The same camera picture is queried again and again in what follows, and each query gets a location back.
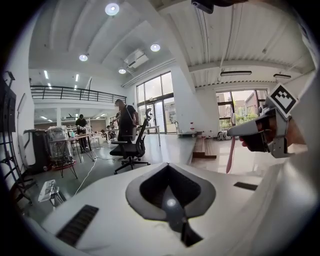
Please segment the white wall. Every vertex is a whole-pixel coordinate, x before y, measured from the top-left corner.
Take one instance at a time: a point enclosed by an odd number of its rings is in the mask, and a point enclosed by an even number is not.
[[[311,71],[285,84],[287,89],[297,98],[303,92],[306,84],[309,83],[315,75],[315,71]]]
[[[18,147],[18,135],[21,136],[24,130],[34,128],[34,102],[31,97],[30,85],[29,85],[29,47],[32,32],[36,23],[38,16],[35,16],[29,24],[26,25],[22,34],[20,35],[19,41],[16,42],[15,47],[13,48],[8,63],[5,67],[5,71],[12,72],[15,81],[12,82],[11,89],[16,94],[16,104],[15,104],[15,130],[16,132],[12,133],[13,137],[13,147],[19,167],[22,167],[22,160],[19,154]],[[2,74],[4,79],[8,79],[7,74]],[[17,126],[17,115],[18,115],[18,106],[21,101],[23,94],[26,94],[26,101],[23,107],[21,114],[19,115],[19,127]],[[29,143],[30,148],[27,147],[27,150],[33,151],[32,143]],[[3,146],[0,147],[1,159],[5,157]],[[35,163],[34,154],[27,154],[26,156],[27,163],[32,165]],[[6,164],[1,164],[3,172],[7,173],[9,168]],[[9,188],[14,184],[13,177],[10,175],[6,178],[6,182]]]

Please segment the wooden platform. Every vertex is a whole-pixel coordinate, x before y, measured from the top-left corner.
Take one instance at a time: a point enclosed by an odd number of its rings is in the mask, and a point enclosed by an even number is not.
[[[197,138],[193,149],[193,158],[216,159],[213,139]]]

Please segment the floor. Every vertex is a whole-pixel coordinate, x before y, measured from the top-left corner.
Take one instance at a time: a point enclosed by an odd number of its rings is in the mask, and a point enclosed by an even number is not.
[[[167,162],[167,163],[182,163],[189,164],[191,161],[191,155],[196,143],[196,138],[184,137],[178,138],[174,134],[161,134],[160,135],[161,146],[159,146],[158,135],[150,134],[146,135],[145,143],[145,155],[141,158],[141,161],[147,161],[151,164]],[[33,178],[37,181],[38,187],[34,186],[28,190],[29,195],[31,196],[33,205],[30,206],[26,201],[21,200],[20,207],[24,208],[24,213],[30,216],[32,219],[41,223],[44,218],[53,210],[53,207],[49,201],[38,202],[38,196],[44,182],[49,180],[56,180],[57,185],[59,186],[60,191],[66,197],[70,199],[77,189],[82,184],[79,191],[83,190],[85,187],[90,184],[98,181],[102,178],[114,175],[114,170],[121,166],[121,158],[118,156],[111,156],[110,151],[117,145],[103,143],[103,148],[94,149],[93,152],[99,157],[95,162],[95,166],[92,169],[89,176],[86,178],[88,172],[93,166],[93,161],[89,159],[86,154],[82,155],[82,163],[80,163],[77,153],[75,153],[76,164],[74,165],[78,179],[72,174],[69,169],[63,171],[63,178],[61,177],[60,171],[48,171],[43,172],[37,175],[34,175]],[[124,170],[119,171],[119,175],[123,172],[130,171],[131,168],[128,166]]]

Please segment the ceiling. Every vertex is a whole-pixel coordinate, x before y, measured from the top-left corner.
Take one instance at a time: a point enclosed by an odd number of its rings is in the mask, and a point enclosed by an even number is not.
[[[117,114],[116,110],[105,110],[99,108],[61,108],[61,119],[75,121],[76,114],[82,114],[84,118],[97,118],[102,114],[105,114],[103,117],[113,117]],[[49,122],[44,120],[41,117],[45,117],[48,120],[56,121],[57,120],[57,110],[56,108],[36,108],[34,110],[34,122],[35,123],[46,123]]]
[[[298,24],[286,10],[266,3],[214,7],[204,13],[189,0],[121,1],[116,16],[108,16],[108,0],[52,0],[35,26],[29,56],[33,84],[85,88],[92,76],[114,86],[128,84],[175,59],[194,87],[237,82],[287,83],[314,69]],[[152,52],[150,45],[161,46]],[[124,59],[140,49],[149,58],[130,74],[118,73]],[[79,55],[88,54],[88,61]],[[220,76],[223,71],[251,75]],[[274,74],[291,76],[275,78]]]

